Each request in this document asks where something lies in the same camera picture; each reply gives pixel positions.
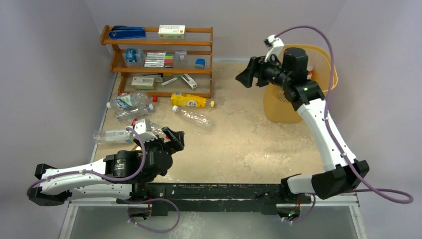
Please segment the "clear bottle red label red cap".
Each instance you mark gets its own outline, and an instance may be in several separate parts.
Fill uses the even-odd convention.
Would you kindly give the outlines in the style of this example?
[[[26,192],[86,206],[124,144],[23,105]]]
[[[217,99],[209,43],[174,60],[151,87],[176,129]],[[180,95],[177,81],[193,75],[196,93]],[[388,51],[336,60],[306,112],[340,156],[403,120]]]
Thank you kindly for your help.
[[[132,121],[132,123],[131,123],[131,125],[132,126],[135,126],[138,122],[140,122],[141,121],[141,118],[139,118],[139,117],[137,117],[137,118],[135,118],[133,121]],[[155,123],[150,123],[150,126],[151,126],[151,131],[155,134],[155,135],[158,135],[158,136],[160,136],[160,137],[165,137],[165,134],[163,133],[163,131],[162,131],[162,127],[161,126],[159,126],[159,125],[157,125],[157,124],[155,124]]]

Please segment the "clear unlabeled plastic bottle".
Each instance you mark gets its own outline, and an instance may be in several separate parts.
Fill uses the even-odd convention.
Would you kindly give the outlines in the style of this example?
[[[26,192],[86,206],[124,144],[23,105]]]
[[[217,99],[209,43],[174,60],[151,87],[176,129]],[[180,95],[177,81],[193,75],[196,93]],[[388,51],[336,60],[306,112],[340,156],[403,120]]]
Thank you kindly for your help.
[[[211,130],[213,127],[213,120],[201,113],[192,111],[189,108],[180,106],[172,106],[172,111],[182,120],[195,125],[204,130]]]

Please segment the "yellow plastic bottle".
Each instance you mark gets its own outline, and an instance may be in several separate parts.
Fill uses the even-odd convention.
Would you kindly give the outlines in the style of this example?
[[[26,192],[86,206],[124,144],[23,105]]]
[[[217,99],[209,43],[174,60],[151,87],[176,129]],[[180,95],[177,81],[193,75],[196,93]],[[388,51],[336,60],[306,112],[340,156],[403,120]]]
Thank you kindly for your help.
[[[171,104],[179,107],[204,108],[207,106],[214,107],[215,101],[187,93],[173,93]]]

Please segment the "clear bottle red white label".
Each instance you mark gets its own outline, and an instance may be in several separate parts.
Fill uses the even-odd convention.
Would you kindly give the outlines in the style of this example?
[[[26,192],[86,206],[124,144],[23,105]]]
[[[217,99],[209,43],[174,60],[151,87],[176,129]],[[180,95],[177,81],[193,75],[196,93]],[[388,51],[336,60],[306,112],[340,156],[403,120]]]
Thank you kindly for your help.
[[[307,65],[307,79],[308,80],[312,79],[312,74],[313,74],[313,66],[308,64]]]

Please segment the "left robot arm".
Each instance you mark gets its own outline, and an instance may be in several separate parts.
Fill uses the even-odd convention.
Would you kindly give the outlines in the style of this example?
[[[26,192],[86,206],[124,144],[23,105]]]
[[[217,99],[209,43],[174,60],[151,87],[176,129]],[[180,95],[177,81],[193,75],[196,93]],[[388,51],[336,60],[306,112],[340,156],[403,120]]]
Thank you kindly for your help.
[[[82,198],[132,199],[141,204],[148,199],[146,185],[165,176],[173,164],[172,155],[184,149],[183,131],[162,129],[168,141],[147,127],[129,126],[140,150],[121,150],[116,154],[81,166],[58,169],[38,164],[35,177],[26,191],[40,206],[58,206]]]

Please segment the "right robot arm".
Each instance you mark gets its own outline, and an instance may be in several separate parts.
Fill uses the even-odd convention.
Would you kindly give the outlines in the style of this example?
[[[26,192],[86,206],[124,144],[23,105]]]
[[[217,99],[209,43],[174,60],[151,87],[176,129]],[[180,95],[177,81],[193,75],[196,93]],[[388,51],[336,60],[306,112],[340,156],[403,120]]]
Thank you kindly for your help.
[[[327,199],[351,192],[369,172],[368,163],[356,159],[336,127],[326,127],[331,117],[324,112],[325,95],[316,81],[307,78],[307,63],[305,50],[290,47],[284,50],[282,61],[274,54],[251,57],[246,69],[236,76],[247,88],[252,86],[254,78],[257,78],[258,87],[268,84],[280,86],[285,98],[314,137],[324,172],[312,176],[298,174],[281,179],[279,195],[287,203],[304,193]]]

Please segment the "yellow mesh waste bin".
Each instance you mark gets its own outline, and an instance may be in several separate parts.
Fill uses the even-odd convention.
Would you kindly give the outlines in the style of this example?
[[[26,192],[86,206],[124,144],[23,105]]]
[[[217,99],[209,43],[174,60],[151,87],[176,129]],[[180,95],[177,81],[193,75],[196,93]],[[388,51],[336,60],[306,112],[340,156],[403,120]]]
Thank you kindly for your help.
[[[307,44],[287,44],[284,49],[291,47],[301,48],[305,51],[308,56],[308,64],[313,66],[311,80],[316,81],[323,93],[327,95],[331,73],[330,54],[321,47]],[[295,124],[302,121],[291,103],[284,97],[282,88],[273,84],[265,87],[263,109],[266,118],[273,123]]]

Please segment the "amber bottle red gold label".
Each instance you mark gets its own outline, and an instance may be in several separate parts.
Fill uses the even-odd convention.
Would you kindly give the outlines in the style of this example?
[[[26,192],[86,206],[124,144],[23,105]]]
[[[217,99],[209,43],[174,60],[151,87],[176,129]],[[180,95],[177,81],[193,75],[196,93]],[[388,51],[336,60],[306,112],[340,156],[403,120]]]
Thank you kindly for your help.
[[[145,147],[144,146],[135,145],[131,149],[131,151],[139,151],[139,152],[145,153]]]

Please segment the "blue white eraser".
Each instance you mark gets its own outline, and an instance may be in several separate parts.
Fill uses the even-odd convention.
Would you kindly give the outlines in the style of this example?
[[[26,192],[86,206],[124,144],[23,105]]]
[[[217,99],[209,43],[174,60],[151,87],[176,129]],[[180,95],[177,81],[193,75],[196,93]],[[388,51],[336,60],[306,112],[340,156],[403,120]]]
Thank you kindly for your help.
[[[205,68],[205,59],[203,59],[203,58],[196,59],[194,67],[196,69],[204,69]]]

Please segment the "clear crumpled bottle white cap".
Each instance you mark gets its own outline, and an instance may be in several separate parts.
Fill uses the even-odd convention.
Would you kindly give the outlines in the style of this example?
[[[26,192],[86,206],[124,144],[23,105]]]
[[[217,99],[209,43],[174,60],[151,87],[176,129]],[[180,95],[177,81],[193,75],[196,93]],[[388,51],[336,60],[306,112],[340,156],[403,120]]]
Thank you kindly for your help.
[[[136,117],[147,115],[155,110],[153,104],[145,104],[137,107],[131,107],[126,110],[119,110],[116,112],[116,118],[119,122],[131,121]]]

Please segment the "clear bottle blue white label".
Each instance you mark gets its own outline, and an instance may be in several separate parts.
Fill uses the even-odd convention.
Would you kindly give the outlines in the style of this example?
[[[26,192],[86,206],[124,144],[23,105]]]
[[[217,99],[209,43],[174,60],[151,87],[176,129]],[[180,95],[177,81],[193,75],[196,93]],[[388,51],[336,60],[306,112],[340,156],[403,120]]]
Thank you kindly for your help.
[[[145,91],[139,91],[114,97],[107,102],[106,106],[108,109],[125,110],[152,102],[153,100],[151,95],[147,94]]]

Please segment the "white stapler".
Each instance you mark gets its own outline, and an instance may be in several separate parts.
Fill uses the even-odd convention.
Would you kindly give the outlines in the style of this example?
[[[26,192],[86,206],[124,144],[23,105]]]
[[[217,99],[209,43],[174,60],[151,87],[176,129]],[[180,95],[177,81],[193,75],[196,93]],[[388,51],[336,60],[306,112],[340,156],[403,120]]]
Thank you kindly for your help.
[[[187,73],[184,73],[181,75],[181,78],[191,87],[191,89],[194,89],[197,87],[196,81]]]

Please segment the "white marker pen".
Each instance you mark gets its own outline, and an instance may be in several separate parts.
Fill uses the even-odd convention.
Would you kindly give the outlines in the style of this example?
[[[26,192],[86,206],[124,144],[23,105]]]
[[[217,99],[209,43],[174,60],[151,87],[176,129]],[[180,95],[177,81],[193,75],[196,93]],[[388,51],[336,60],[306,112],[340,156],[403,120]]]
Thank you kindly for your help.
[[[172,82],[177,81],[177,80],[178,80],[178,79],[180,79],[180,78],[181,78],[181,76],[177,76],[177,77],[171,78],[171,79],[169,79],[169,80],[167,80],[167,81],[162,82],[162,83],[161,83],[161,86],[168,85],[168,84],[170,84],[170,83],[172,83]]]

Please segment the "small clear container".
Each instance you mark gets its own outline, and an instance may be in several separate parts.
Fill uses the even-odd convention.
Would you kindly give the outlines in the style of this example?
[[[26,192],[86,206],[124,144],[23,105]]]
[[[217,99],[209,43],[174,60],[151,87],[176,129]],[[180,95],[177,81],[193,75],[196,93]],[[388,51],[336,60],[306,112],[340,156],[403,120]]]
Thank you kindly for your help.
[[[185,50],[177,50],[174,53],[174,59],[176,61],[186,61],[187,60],[187,51]]]

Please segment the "wooden shelf rack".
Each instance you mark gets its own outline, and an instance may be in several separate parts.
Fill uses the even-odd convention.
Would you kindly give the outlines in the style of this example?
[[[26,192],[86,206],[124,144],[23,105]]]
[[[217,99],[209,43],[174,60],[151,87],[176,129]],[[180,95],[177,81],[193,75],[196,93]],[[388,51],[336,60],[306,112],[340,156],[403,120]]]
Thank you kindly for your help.
[[[118,92],[153,96],[213,93],[213,28],[105,25],[102,45],[112,48],[110,70],[120,74]]]

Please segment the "set of colored markers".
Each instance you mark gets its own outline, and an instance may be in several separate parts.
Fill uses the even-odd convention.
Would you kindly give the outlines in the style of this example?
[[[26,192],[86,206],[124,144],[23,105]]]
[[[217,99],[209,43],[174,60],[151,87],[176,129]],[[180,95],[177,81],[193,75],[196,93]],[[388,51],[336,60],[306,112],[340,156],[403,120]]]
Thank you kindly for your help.
[[[147,52],[144,60],[144,67],[150,68],[172,68],[174,52]]]

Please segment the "blue stapler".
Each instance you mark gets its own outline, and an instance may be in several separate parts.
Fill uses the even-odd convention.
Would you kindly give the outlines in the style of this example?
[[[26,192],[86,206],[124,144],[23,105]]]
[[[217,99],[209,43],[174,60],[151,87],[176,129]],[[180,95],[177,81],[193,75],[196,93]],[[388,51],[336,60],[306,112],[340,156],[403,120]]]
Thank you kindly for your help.
[[[114,26],[110,33],[109,37],[111,39],[134,39],[134,38],[145,38],[146,31],[144,27],[135,27],[135,26]]]

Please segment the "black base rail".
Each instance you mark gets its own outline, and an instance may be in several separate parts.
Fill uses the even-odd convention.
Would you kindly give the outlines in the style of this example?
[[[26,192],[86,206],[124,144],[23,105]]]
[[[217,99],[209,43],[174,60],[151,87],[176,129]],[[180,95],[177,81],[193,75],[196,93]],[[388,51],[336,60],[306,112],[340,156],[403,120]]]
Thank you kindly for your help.
[[[297,202],[310,203],[310,196],[285,195],[280,184],[148,183],[135,184],[131,202],[151,204],[153,216],[180,212],[258,212],[264,215],[286,213]]]

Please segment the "aluminium table frame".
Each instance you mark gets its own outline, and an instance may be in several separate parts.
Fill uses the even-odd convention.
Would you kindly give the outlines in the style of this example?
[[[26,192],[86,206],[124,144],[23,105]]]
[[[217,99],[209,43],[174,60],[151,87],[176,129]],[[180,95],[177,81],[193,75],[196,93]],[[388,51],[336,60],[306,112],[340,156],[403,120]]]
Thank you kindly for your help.
[[[59,237],[62,239],[365,239],[367,233],[354,194],[314,206],[301,204],[301,220],[287,222],[264,215],[250,204],[236,211],[233,203],[199,201],[191,212],[153,216],[135,225],[127,205],[112,199],[86,199],[69,205]]]

